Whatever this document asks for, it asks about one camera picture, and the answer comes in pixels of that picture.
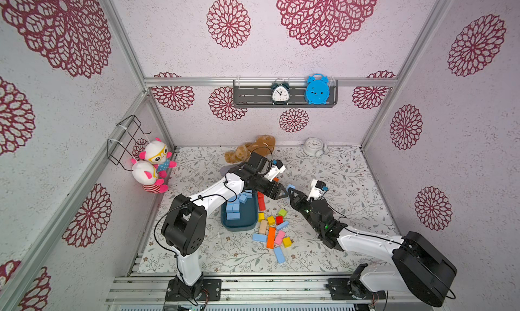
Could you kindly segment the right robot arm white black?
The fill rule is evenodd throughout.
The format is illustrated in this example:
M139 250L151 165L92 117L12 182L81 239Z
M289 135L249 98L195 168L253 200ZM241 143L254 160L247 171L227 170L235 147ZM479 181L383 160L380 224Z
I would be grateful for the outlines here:
M385 236L362 231L334 217L325 199L324 182L314 180L309 193L294 186L284 189L291 207L299 212L328 248L357 253L384 262L383 266L359 266L350 282L362 292L409 292L425 304L440 307L446 299L455 300L451 289L456 266L418 232L404 236Z

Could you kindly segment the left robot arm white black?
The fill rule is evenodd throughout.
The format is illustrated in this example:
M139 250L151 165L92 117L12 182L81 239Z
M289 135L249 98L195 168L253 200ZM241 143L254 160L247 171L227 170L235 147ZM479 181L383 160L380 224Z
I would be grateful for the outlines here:
M273 200L288 197L288 192L274 178L286 170L280 160L268 160L252 153L249 160L231 167L222 179L200 193L176 196L169 211L160 219L161 235L174 253L177 278L193 287L203 278L199 247L204 241L207 217L246 190L260 192Z

